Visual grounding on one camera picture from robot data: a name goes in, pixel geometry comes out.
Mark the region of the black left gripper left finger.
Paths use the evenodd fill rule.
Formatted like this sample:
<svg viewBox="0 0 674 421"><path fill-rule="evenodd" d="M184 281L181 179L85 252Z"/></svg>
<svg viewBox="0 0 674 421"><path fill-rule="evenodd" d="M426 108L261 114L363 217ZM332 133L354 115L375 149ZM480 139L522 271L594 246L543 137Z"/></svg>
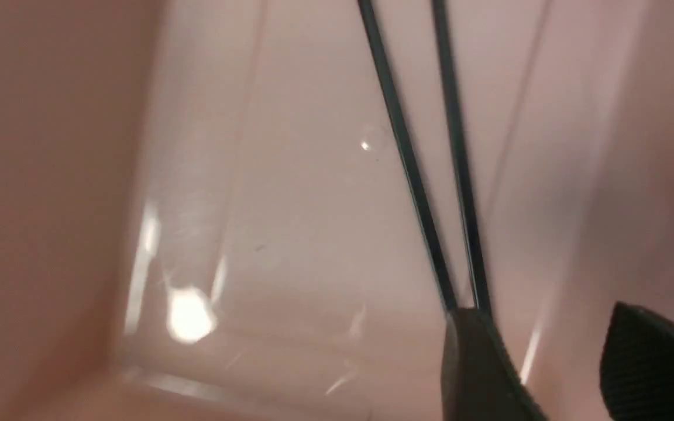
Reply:
<svg viewBox="0 0 674 421"><path fill-rule="evenodd" d="M441 366L444 420L545 420L522 385L494 323L476 308L446 318Z"/></svg>

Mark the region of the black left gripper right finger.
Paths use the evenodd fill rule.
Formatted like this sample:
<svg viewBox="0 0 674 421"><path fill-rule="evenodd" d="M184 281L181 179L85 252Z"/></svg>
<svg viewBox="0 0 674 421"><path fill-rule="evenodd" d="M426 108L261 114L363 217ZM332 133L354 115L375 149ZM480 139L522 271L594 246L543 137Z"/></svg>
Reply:
<svg viewBox="0 0 674 421"><path fill-rule="evenodd" d="M674 420L674 322L642 306L615 304L600 362L613 420Z"/></svg>

